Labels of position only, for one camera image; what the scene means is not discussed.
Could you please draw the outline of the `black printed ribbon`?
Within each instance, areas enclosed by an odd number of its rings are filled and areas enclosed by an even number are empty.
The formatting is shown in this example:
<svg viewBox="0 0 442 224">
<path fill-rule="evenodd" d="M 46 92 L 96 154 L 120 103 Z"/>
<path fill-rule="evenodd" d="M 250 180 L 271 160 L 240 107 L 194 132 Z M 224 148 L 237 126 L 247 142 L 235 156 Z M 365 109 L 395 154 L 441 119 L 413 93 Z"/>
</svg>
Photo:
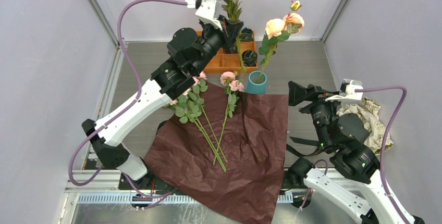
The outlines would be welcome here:
<svg viewBox="0 0 442 224">
<path fill-rule="evenodd" d="M 286 151 L 294 156 L 301 156 L 304 158 L 328 158 L 324 151 L 320 149 L 319 140 L 317 137 L 301 138 L 288 136 Z"/>
</svg>

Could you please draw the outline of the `peach rose stem with bud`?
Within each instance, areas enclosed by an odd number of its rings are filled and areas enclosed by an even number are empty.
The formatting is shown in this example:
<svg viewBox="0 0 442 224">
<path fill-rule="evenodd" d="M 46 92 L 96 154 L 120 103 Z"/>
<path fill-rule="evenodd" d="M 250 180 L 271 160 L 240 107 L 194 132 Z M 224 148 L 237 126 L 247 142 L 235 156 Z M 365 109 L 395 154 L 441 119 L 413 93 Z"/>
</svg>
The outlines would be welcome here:
<svg viewBox="0 0 442 224">
<path fill-rule="evenodd" d="M 264 69 L 268 65 L 271 57 L 275 54 L 279 43 L 288 40 L 292 35 L 300 33 L 304 29 L 305 21 L 298 11 L 302 7 L 300 1 L 292 1 L 290 10 L 282 19 L 271 19 L 266 23 L 265 34 L 259 54 L 264 56 L 261 61 L 261 71 L 253 82 L 261 84 L 264 82 Z"/>
</svg>

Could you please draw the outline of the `dark red wrapping paper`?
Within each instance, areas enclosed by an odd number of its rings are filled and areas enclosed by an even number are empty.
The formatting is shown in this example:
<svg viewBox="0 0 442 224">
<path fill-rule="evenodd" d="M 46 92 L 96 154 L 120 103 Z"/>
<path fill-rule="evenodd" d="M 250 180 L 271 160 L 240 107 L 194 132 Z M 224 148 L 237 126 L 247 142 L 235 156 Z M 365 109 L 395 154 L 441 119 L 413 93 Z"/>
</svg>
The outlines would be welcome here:
<svg viewBox="0 0 442 224">
<path fill-rule="evenodd" d="M 209 83 L 201 122 L 221 138 L 226 157 L 212 150 L 193 123 L 171 117 L 144 157 L 165 182 L 211 210 L 240 223 L 271 223 L 284 177 L 288 96 L 240 93 L 232 117 L 225 115 L 223 87 Z"/>
</svg>

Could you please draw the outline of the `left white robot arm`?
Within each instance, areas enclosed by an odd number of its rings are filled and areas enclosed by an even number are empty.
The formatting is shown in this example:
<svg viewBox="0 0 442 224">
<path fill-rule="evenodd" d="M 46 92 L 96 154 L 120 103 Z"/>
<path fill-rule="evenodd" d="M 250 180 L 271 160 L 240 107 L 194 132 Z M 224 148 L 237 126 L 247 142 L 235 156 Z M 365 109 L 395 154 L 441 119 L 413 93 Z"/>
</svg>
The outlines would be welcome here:
<svg viewBox="0 0 442 224">
<path fill-rule="evenodd" d="M 123 145 L 124 138 L 150 114 L 191 88 L 194 77 L 220 49 L 233 47 L 244 23 L 224 21 L 220 29 L 210 23 L 200 22 L 200 25 L 201 35 L 193 28 L 175 32 L 167 44 L 170 57 L 152 72 L 139 92 L 102 119 L 87 119 L 82 123 L 87 141 L 104 168 L 118 169 L 140 189 L 150 186 L 152 175 L 143 159 Z"/>
</svg>

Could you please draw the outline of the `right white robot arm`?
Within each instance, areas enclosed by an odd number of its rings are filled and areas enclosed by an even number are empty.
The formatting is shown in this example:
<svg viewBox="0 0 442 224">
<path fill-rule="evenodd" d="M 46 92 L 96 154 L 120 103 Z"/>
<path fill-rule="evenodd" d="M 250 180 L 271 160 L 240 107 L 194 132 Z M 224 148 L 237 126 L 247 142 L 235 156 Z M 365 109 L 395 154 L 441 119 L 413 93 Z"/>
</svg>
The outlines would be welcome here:
<svg viewBox="0 0 442 224">
<path fill-rule="evenodd" d="M 423 223 L 402 206 L 389 186 L 384 173 L 384 157 L 376 155 L 365 140 L 369 132 L 354 113 L 339 116 L 337 109 L 343 101 L 358 101 L 366 89 L 361 81 L 345 79 L 339 91 L 320 86 L 288 83 L 289 106 L 307 102 L 300 113 L 312 117 L 318 139 L 292 138 L 293 142 L 315 147 L 317 154 L 330 154 L 330 162 L 344 178 L 351 180 L 360 195 L 355 195 L 330 179 L 293 147 L 287 146 L 297 160 L 285 172 L 283 186 L 305 188 L 318 192 L 347 213 L 356 223 Z"/>
</svg>

